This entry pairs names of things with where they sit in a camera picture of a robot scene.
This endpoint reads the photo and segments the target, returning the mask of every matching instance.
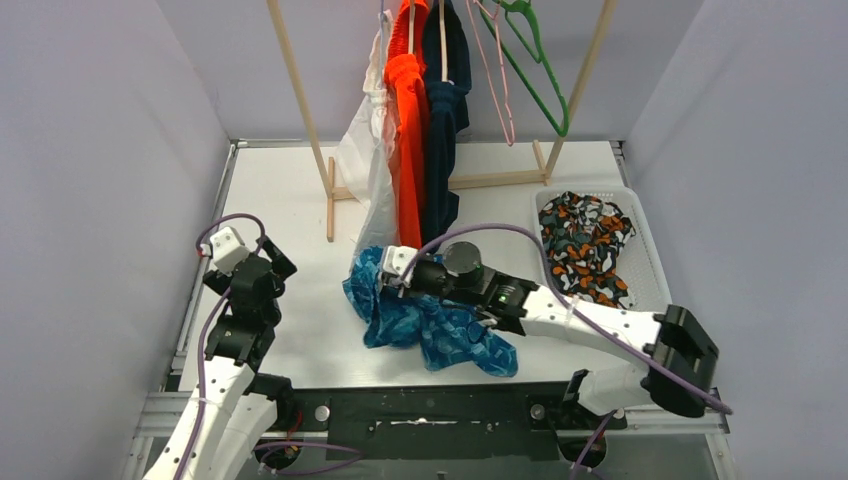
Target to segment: wooden clothing rack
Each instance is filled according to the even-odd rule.
[[[271,21],[274,24],[274,30],[277,33],[277,40],[280,43],[280,51],[283,54],[283,60],[286,62],[286,69],[289,72],[292,88],[297,97],[297,105],[300,108],[300,114],[303,117],[303,125],[306,127],[306,132],[309,135],[309,143],[312,146],[312,153],[315,155],[315,164],[318,167],[318,173],[321,175],[321,183],[324,185],[324,193],[327,195],[327,241],[332,242],[335,231],[335,202],[339,200],[349,200],[354,198],[350,191],[345,187],[335,186],[335,170],[336,164],[333,157],[329,158],[327,165],[324,164],[324,156],[321,153],[321,148],[318,144],[318,134],[315,131],[315,124],[312,122],[312,114],[309,112],[309,104],[306,102],[306,95],[303,92],[303,84],[300,80],[300,73],[297,69],[297,63],[294,59],[294,51],[292,50],[291,42],[289,42],[288,32],[286,31],[285,23],[283,22],[283,14],[280,11],[279,0],[267,0],[268,12],[271,14]],[[604,0],[601,7],[601,13],[598,16],[598,22],[595,25],[595,32],[592,35],[592,41],[589,43],[589,50],[583,58],[583,64],[580,66],[580,72],[577,74],[577,81],[571,90],[571,95],[568,99],[568,119],[571,123],[574,119],[574,114],[580,104],[580,99],[583,96],[583,91],[586,89],[586,84],[589,82],[589,77],[592,75],[592,70],[595,66],[595,61],[598,58],[598,51],[601,49],[601,44],[609,29],[612,14],[618,0]],[[536,157],[538,168],[533,170],[518,170],[514,172],[488,173],[480,175],[462,175],[454,176],[449,180],[451,190],[462,190],[465,188],[478,187],[496,187],[502,185],[518,185],[524,183],[542,183],[550,185],[551,174],[556,167],[559,159],[562,145],[565,142],[565,137],[557,137],[554,141],[553,148],[547,160],[542,153],[541,145],[538,140],[533,140],[533,155]]]

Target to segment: clothes hanger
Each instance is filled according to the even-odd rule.
[[[477,5],[480,9],[480,15],[487,21],[487,25],[489,28],[492,28],[491,24],[488,23],[490,21],[494,21],[494,34],[495,34],[495,43],[498,45],[501,44],[501,35],[500,29],[498,28],[498,15],[500,14],[500,4],[497,4],[495,7],[495,14],[492,15],[488,10],[480,3],[480,0],[465,0],[465,7],[468,9],[468,18],[471,21],[471,28],[474,30],[474,37],[477,39],[477,48],[480,49],[480,57],[483,58],[483,67],[486,69],[486,77],[489,80],[489,90],[492,92],[492,100],[495,101],[495,109],[498,111],[498,118],[501,121],[501,129],[503,129],[504,138],[506,139],[506,144],[508,146],[512,146],[515,144],[515,124],[512,121],[512,110],[509,108],[509,88],[506,84],[506,69],[503,65],[503,54],[501,53],[501,49],[498,49],[498,62],[501,67],[501,79],[503,80],[503,90],[504,90],[504,108],[506,109],[507,118],[509,120],[509,131],[506,129],[506,122],[504,122],[503,115],[501,114],[501,107],[498,103],[498,96],[495,93],[495,86],[492,83],[492,75],[489,73],[489,62],[486,61],[486,53],[483,51],[483,43],[480,41],[480,35],[477,33],[477,24],[474,23],[474,14],[471,12],[471,2]]]
[[[492,24],[492,21],[489,18],[488,12],[484,13],[483,6],[480,5],[479,0],[474,0],[475,3],[480,7],[480,16],[483,17],[483,21],[486,22],[486,26],[489,27],[489,31],[495,35],[497,38],[497,24]],[[533,97],[533,100],[536,101],[536,104],[539,105],[539,108],[542,109],[542,113],[545,114],[545,117],[550,122],[551,126],[554,128],[554,131],[560,137],[564,137],[568,133],[568,105],[565,101],[565,96],[563,96],[562,91],[559,88],[559,82],[556,79],[556,75],[554,74],[553,69],[551,68],[550,62],[548,62],[548,58],[545,55],[545,50],[542,47],[542,36],[539,31],[539,22],[536,18],[536,13],[533,11],[533,7],[531,2],[528,0],[515,0],[512,3],[508,3],[506,0],[491,0],[502,6],[504,9],[504,17],[506,17],[506,22],[509,24],[512,31],[515,32],[515,35],[518,36],[518,40],[524,46],[524,49],[527,50],[527,53],[530,54],[530,58],[533,59],[536,64],[542,64],[545,67],[545,73],[548,75],[548,79],[551,81],[551,85],[554,87],[554,92],[556,93],[557,100],[559,101],[560,107],[562,108],[562,120],[557,122],[551,113],[550,109],[545,105],[545,102],[542,101],[542,98],[539,96],[539,93],[536,91],[536,88],[530,83],[530,80],[527,78],[527,75],[519,68],[518,62],[515,61],[515,58],[512,56],[512,53],[509,49],[504,45],[499,39],[497,40],[498,44],[500,44],[500,49],[503,51],[504,55],[506,55],[507,60],[509,60],[510,65],[512,65],[515,73],[518,74],[518,77],[521,79],[521,82],[524,83],[524,86],[527,88],[527,91],[530,92],[530,95]],[[527,23],[530,25],[530,31],[533,34],[533,45],[527,41],[524,35],[518,30],[518,27],[509,18],[510,13],[517,13],[527,20]]]
[[[445,0],[439,0],[439,34],[442,47],[442,81],[448,81],[448,46],[445,34]]]
[[[415,0],[409,0],[409,51],[415,53]]]
[[[388,18],[386,18],[385,11],[386,11],[386,0],[380,0],[380,14],[377,16],[377,18],[380,20],[380,29],[377,30],[378,32],[380,32],[380,57],[379,57],[380,63],[377,64],[377,68],[379,69],[378,71],[381,72],[381,73],[384,71],[384,69],[386,67],[386,59],[385,59],[385,53],[384,53],[385,48],[386,48],[386,43],[385,43],[386,39],[383,38],[383,24],[388,20]],[[377,80],[377,86],[381,87],[381,88],[385,86],[385,82],[383,80],[382,74],[380,75],[380,79]]]

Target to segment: white basket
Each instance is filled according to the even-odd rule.
[[[564,192],[574,192],[580,195],[594,195],[605,202],[618,205],[622,212],[633,222],[634,236],[627,241],[618,256],[616,275],[627,283],[628,293],[633,302],[630,310],[664,312],[671,303],[671,293],[665,281],[657,247],[651,237],[645,212],[636,192],[627,187],[614,185],[552,185],[538,190],[533,194],[533,218],[536,226],[536,237],[542,240],[539,211],[548,202],[559,197]],[[542,275],[544,262],[540,262]]]

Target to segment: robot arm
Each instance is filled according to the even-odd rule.
[[[221,312],[206,341],[203,398],[198,384],[145,480],[232,480],[260,436],[275,424],[286,428],[294,410],[291,381],[257,372],[280,321],[277,298],[297,269],[267,238],[260,239],[260,246],[270,260],[248,250],[230,227],[209,242],[204,251],[211,253],[217,270],[203,281],[228,297],[231,313]],[[183,459],[190,442],[189,458]],[[181,461],[185,468],[178,474]]]
[[[399,288],[402,296],[428,294],[470,305],[478,318],[497,330],[559,338],[629,362],[607,370],[574,372],[564,403],[576,404],[598,416],[650,403],[685,417],[704,415],[703,400],[573,315],[579,304],[580,311],[607,333],[706,392],[718,347],[685,308],[670,305],[664,313],[631,312],[577,298],[571,298],[566,307],[547,287],[483,265],[477,247],[467,242],[449,246],[441,263],[425,257],[400,278],[416,253],[409,247],[388,247],[381,265],[382,284]]]

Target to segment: navy blue shirt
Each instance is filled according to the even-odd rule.
[[[448,80],[442,81],[439,7],[436,4],[424,24],[421,50],[427,70],[424,84],[430,100],[430,130],[424,157],[427,201],[421,216],[421,241],[445,233],[459,214],[459,196],[448,191],[448,178],[456,164],[456,134],[469,125],[465,96],[471,90],[468,42],[453,4],[445,0],[445,40]]]

